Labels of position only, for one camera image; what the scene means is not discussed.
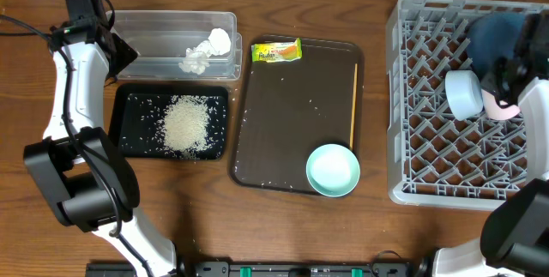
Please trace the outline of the dark blue plate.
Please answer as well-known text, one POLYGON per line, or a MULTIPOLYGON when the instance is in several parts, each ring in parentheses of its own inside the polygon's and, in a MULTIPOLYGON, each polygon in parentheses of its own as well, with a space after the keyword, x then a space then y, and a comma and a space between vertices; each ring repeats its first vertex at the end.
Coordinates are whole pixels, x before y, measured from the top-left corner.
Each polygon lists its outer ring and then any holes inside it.
POLYGON ((470 27, 466 53, 472 59, 472 71, 480 81, 500 57, 513 58, 525 20, 524 14, 493 13, 479 18, 470 27))

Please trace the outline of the pink cup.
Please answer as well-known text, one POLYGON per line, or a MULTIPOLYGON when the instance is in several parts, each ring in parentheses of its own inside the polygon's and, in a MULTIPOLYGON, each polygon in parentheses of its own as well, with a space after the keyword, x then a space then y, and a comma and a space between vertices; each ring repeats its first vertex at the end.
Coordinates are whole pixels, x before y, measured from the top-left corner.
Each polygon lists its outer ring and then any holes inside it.
POLYGON ((517 105, 510 105, 507 107, 507 103, 504 102, 505 108, 502 108, 498 105, 495 100, 495 97, 488 93, 486 90, 482 89, 482 99, 484 110, 486 115, 493 120, 503 121, 510 118, 516 117, 521 113, 520 108, 517 105))

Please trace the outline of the light blue bowl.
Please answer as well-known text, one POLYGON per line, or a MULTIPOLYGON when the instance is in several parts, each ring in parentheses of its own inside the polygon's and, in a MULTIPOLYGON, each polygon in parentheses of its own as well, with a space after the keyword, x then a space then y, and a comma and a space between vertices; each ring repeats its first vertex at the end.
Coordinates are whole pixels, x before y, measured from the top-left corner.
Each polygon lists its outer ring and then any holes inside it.
POLYGON ((449 71, 444 79, 444 89, 455 119, 462 121, 483 111, 480 81, 473 71, 449 71))

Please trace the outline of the white tissue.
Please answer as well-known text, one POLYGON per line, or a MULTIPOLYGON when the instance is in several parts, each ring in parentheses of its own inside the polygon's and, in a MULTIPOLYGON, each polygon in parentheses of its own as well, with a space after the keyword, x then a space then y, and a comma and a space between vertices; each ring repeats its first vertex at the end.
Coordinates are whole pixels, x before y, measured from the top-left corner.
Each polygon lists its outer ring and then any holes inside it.
POLYGON ((185 57, 178 67, 185 73, 201 75, 209 66, 212 56, 223 56, 231 50, 232 42, 222 28, 214 28, 208 38, 197 47, 187 48, 185 57))

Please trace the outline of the pile of white rice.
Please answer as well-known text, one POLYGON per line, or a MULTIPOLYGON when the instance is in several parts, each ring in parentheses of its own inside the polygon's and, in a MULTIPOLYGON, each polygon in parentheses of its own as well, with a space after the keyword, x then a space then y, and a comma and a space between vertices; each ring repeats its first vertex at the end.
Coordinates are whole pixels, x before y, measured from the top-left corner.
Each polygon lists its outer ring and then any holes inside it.
POLYGON ((161 145, 181 159, 198 160, 198 154, 211 148, 208 142, 210 122, 206 96, 174 95, 160 119, 161 145))

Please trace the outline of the wooden chopstick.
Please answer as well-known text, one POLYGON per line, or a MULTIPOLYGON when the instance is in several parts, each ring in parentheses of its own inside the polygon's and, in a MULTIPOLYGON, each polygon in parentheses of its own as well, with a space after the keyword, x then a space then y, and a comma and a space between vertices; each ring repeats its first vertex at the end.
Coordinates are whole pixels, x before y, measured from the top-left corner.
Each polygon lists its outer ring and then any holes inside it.
POLYGON ((354 126, 355 126, 355 116, 356 116, 356 102, 357 102, 357 80, 358 80, 358 64, 354 65, 353 72, 353 97, 352 97, 352 108, 351 108, 351 122, 350 122, 350 136, 349 136, 349 149, 353 151, 354 144, 354 126))

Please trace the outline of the green yellow snack wrapper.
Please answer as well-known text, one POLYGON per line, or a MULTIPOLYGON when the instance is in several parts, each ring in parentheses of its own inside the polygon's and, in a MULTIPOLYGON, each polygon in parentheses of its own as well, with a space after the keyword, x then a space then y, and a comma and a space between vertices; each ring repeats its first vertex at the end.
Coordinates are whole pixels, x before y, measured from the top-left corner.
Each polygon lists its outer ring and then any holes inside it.
POLYGON ((301 39, 293 42, 254 44, 251 49, 253 62, 281 63, 299 60, 302 57, 301 39))

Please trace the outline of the mint green bowl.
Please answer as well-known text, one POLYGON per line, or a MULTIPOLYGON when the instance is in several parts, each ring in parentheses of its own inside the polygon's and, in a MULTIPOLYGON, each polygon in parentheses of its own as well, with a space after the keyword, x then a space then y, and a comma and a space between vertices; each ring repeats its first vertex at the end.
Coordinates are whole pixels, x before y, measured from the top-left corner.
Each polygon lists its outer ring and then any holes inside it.
POLYGON ((325 144, 310 154, 305 174, 309 185, 319 194, 342 197, 358 185, 360 165, 350 149, 339 144, 325 144))

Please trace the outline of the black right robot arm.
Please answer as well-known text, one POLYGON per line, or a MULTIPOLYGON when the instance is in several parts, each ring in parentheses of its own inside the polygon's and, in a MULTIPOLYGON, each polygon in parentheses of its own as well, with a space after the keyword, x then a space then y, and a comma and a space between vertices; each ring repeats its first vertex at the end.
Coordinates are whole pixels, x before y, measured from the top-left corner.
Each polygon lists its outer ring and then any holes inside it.
POLYGON ((468 51, 486 71, 475 86, 493 118, 522 114, 527 180, 486 219, 479 238, 442 248, 418 276, 546 276, 548 274, 548 13, 494 13, 469 31, 468 51))

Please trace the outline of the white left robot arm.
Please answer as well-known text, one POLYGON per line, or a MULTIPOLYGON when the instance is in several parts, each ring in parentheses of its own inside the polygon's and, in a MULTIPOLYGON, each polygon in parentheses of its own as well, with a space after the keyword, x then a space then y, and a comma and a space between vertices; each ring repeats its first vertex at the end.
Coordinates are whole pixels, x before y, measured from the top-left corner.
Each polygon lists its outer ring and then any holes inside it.
POLYGON ((23 160, 57 220, 103 238, 138 276, 175 276, 174 243, 139 207, 136 175, 104 130, 105 82, 137 57, 112 32, 108 0, 65 0, 69 19, 45 37, 57 70, 43 139, 23 160))

